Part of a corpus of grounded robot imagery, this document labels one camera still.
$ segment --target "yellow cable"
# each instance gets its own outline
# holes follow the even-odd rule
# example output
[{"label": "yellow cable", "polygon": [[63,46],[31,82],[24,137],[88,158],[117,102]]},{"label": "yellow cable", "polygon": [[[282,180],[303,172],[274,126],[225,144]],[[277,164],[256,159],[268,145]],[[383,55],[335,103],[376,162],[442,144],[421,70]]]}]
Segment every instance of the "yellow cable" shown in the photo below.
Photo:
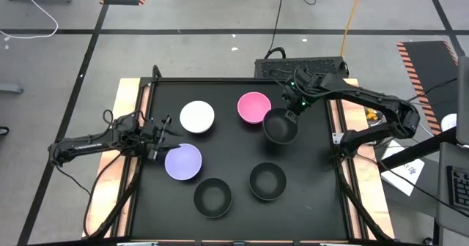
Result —
[{"label": "yellow cable", "polygon": [[355,9],[357,9],[358,2],[360,0],[355,0],[353,4],[352,13],[350,13],[349,21],[347,22],[347,27],[345,27],[344,38],[342,39],[342,46],[340,48],[340,56],[344,56],[344,49],[345,49],[345,39],[347,38],[347,32],[349,31],[350,23],[352,22],[353,15],[355,14]]}]

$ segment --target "pink bowl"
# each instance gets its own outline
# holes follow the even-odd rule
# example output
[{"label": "pink bowl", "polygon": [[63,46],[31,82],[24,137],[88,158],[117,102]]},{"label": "pink bowl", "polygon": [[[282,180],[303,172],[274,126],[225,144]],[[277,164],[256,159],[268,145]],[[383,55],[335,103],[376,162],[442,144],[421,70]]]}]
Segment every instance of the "pink bowl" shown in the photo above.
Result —
[{"label": "pink bowl", "polygon": [[250,124],[262,122],[271,107],[269,98],[260,92],[246,93],[237,102],[237,112]]}]

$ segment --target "black keyboard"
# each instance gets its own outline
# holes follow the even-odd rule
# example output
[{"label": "black keyboard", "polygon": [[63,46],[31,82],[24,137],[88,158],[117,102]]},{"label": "black keyboard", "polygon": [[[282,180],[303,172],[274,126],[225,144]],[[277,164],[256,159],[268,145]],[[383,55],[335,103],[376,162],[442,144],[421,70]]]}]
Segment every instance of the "black keyboard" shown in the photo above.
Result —
[{"label": "black keyboard", "polygon": [[446,171],[450,205],[469,210],[469,169],[448,166]]}]

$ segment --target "purple bowl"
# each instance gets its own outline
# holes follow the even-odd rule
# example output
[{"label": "purple bowl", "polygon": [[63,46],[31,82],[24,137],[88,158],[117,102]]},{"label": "purple bowl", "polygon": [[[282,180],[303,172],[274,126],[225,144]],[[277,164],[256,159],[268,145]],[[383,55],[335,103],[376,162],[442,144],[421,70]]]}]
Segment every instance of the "purple bowl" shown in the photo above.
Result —
[{"label": "purple bowl", "polygon": [[180,148],[171,149],[166,155],[164,167],[168,175],[176,180],[193,178],[202,167],[202,155],[193,145],[180,144]]}]

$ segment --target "white paper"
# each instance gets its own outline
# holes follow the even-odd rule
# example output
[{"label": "white paper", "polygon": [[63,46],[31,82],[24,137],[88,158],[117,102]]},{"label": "white paper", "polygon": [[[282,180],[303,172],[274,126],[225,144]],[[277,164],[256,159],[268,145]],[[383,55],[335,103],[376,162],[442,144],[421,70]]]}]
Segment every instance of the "white paper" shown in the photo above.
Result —
[{"label": "white paper", "polygon": [[[390,148],[386,149],[383,155],[383,159],[390,157],[391,155],[404,150],[404,147],[400,146],[396,141],[391,141],[389,143],[389,147]],[[391,170],[394,173],[400,176],[403,176],[404,178],[409,180],[411,183],[415,184],[417,182],[418,177],[420,176],[420,173],[422,172],[424,168],[424,164],[425,164],[424,161],[420,159],[415,159],[414,161],[410,163],[406,163],[405,165],[401,165]],[[408,196],[412,194],[413,186],[407,183],[402,178],[396,176],[395,174],[389,171],[382,172],[381,178],[387,181],[389,184],[391,184],[395,188],[397,188],[398,190],[401,190],[404,194]]]}]

